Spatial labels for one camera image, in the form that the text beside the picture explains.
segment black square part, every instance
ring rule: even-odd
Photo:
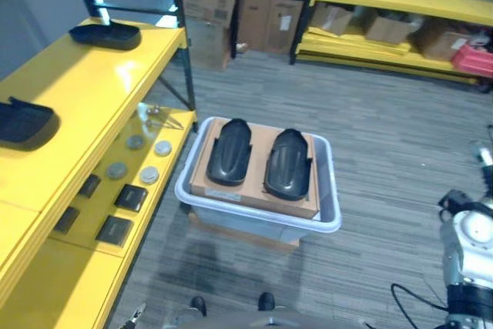
[[[87,178],[87,180],[83,183],[82,187],[79,190],[79,194],[81,196],[87,196],[90,198],[96,188],[98,187],[99,183],[101,183],[101,178],[97,175],[91,174]]]
[[[79,213],[79,210],[76,208],[68,206],[53,230],[58,231],[59,233],[67,234]]]
[[[122,247],[132,227],[132,221],[108,216],[98,232],[96,240]]]
[[[116,197],[115,206],[139,212],[148,191],[140,186],[125,184]]]

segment gray carpet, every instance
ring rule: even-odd
[[[278,304],[299,312],[347,322],[363,318],[377,329],[410,327],[393,301],[392,282],[438,302],[432,287],[444,300],[435,205],[452,187],[481,195],[468,142],[487,140],[491,95],[439,80],[288,65],[286,56],[260,52],[239,55],[225,72],[193,74],[200,120],[241,117],[330,141],[343,225],[333,234],[306,237],[292,254],[194,229],[173,193],[192,133],[109,328],[142,301],[148,310],[138,328],[161,328],[167,314],[197,294],[210,316],[255,310],[258,295],[269,290]],[[165,77],[183,88],[179,64],[170,64]],[[146,99],[178,106],[158,84]],[[401,296],[420,328],[443,324],[443,312]]]

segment red container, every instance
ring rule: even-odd
[[[467,44],[459,49],[452,64],[459,71],[493,78],[493,53],[476,50]]]

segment black curved plastic cover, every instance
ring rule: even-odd
[[[214,140],[207,163],[207,177],[214,183],[237,186],[245,180],[252,146],[252,132],[242,119],[232,119]]]
[[[82,25],[69,31],[76,42],[103,48],[130,50],[140,44],[138,27],[111,22],[109,25]]]
[[[14,97],[0,102],[0,147],[34,150],[47,143],[59,129],[53,109]]]
[[[279,134],[270,151],[265,171],[267,192],[283,200],[302,200],[310,185],[311,158],[301,133],[286,129]]]

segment person's foot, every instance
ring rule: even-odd
[[[276,308],[276,301],[272,293],[263,292],[259,297],[259,311],[272,311]]]
[[[194,307],[202,313],[202,316],[207,316],[206,302],[201,296],[195,296],[190,302],[190,307]]]

